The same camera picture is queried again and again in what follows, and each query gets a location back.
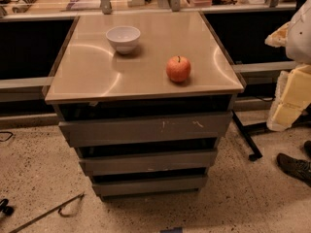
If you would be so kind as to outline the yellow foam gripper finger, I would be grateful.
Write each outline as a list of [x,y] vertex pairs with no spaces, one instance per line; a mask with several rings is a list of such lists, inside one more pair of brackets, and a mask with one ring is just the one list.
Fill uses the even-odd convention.
[[264,42],[271,47],[280,48],[287,44],[289,23],[286,22],[273,33],[267,36]]
[[277,80],[267,127],[272,131],[291,128],[311,104],[311,66],[300,64],[290,72],[282,71]]

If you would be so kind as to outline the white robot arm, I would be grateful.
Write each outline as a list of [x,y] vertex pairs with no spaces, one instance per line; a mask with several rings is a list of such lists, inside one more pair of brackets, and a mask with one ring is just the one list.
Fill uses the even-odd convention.
[[290,72],[280,73],[266,122],[270,130],[284,131],[311,104],[311,0],[264,42],[274,48],[284,47],[287,58],[297,63]]

